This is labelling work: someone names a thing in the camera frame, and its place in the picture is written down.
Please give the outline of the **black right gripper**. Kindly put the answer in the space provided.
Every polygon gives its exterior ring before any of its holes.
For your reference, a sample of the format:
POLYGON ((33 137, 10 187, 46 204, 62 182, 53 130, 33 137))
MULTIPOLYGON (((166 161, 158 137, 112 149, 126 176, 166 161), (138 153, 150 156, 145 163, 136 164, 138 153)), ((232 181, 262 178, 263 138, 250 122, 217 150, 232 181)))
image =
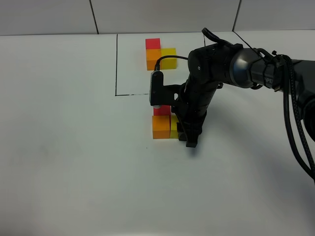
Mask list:
POLYGON ((186 104, 187 109, 172 106, 171 111, 177 116, 177 133, 179 141, 186 141, 186 147, 195 148, 202 133, 202 125, 207 108, 215 91, 222 88, 222 83, 206 81, 200 83, 193 76, 181 85, 177 101, 186 104))

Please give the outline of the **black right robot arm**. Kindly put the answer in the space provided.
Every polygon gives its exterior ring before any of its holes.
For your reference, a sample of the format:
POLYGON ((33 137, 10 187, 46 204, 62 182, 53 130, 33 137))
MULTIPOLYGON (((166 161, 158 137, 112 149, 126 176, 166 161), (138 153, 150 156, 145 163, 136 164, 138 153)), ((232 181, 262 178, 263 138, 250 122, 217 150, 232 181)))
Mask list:
POLYGON ((261 48, 244 48, 220 39, 203 29, 212 45, 189 53, 189 77, 181 86, 178 101, 185 110, 176 109, 179 137, 194 148, 202 132, 207 108, 220 85, 244 89, 266 87, 281 91, 284 104, 292 105, 297 122, 303 122, 310 137, 315 135, 315 63, 296 60, 261 48))

